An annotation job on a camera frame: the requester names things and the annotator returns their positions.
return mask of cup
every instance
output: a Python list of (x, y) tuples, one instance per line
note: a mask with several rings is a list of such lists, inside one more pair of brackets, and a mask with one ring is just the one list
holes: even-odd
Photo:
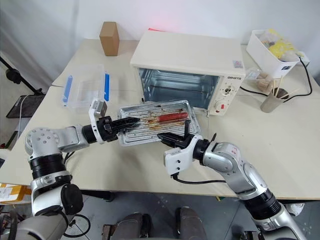
[(289, 96), (286, 96), (285, 98), (280, 99), (282, 96), (286, 94), (288, 94), (288, 92), (283, 88), (279, 88), (277, 97), (271, 91), (270, 94), (264, 100), (264, 102), (261, 104), (260, 106), (261, 111), (265, 113), (271, 113), (289, 97)]

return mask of baking tray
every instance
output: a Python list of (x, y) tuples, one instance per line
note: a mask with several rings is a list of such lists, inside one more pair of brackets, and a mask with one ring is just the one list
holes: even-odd
[(183, 136), (185, 132), (185, 120), (179, 119), (167, 122), (157, 122), (157, 116), (173, 113), (188, 113), (190, 119), (190, 133), (201, 132), (194, 109), (187, 100), (146, 102), (139, 105), (125, 106), (119, 110), (118, 119), (126, 117), (140, 118), (134, 127), (127, 128), (118, 135), (119, 143), (122, 146), (133, 146), (158, 142), (157, 134), (174, 133)]

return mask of white toaster oven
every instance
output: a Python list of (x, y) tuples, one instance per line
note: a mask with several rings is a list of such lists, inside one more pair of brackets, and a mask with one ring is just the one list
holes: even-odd
[(246, 72), (236, 39), (147, 31), (130, 64), (144, 101), (188, 100), (224, 115)]

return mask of red sausage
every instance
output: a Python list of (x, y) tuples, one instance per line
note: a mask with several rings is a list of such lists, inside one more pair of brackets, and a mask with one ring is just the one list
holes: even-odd
[(167, 122), (167, 121), (178, 120), (178, 119), (186, 119), (187, 117), (188, 117), (187, 112), (179, 112), (179, 113), (170, 113), (170, 114), (157, 116), (156, 120), (159, 123), (161, 123), (161, 122)]

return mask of small brown box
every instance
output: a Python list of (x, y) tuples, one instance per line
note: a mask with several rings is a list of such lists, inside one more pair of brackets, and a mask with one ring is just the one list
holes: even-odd
[(106, 56), (117, 56), (119, 48), (117, 23), (114, 21), (105, 21), (102, 25), (99, 37), (104, 54)]

